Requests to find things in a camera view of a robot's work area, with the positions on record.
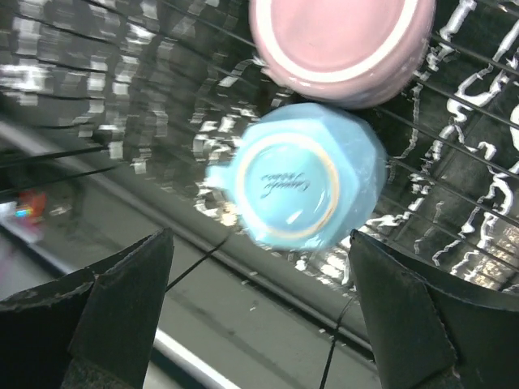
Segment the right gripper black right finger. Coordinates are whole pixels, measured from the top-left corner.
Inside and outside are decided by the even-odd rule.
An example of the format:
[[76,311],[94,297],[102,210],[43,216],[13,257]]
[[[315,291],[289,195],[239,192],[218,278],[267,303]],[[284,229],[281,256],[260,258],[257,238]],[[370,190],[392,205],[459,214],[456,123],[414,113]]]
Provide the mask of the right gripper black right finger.
[[350,267],[384,388],[516,388],[518,297],[353,232]]

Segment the light blue ceramic mug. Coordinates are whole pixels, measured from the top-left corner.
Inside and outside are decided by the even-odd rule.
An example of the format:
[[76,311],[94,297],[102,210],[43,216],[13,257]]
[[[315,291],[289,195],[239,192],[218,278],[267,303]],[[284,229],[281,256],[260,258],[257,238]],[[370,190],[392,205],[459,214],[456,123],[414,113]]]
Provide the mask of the light blue ceramic mug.
[[249,126],[206,182],[241,225],[275,250],[325,250],[362,227],[386,182],[387,154],[371,126],[342,109],[285,105]]

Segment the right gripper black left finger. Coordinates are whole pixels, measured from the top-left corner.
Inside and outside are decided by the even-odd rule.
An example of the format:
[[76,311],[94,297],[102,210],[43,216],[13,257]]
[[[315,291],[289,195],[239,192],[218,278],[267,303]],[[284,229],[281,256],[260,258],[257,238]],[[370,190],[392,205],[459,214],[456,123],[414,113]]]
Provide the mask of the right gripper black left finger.
[[1,302],[3,388],[141,388],[174,255],[162,229]]

